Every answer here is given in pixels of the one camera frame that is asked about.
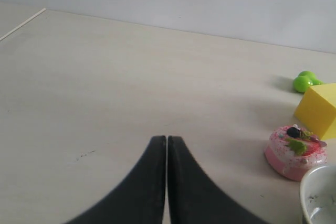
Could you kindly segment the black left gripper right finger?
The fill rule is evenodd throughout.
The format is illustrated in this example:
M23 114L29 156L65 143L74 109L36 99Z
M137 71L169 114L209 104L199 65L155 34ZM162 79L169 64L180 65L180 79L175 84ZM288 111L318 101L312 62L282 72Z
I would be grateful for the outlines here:
M180 136L167 139L167 193L171 223L265 223L216 186Z

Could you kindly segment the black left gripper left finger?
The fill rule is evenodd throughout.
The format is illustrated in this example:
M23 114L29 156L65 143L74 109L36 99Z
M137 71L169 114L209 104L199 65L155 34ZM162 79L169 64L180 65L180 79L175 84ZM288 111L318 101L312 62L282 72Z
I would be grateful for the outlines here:
M154 136L124 180L68 223L162 223L165 187L166 137Z

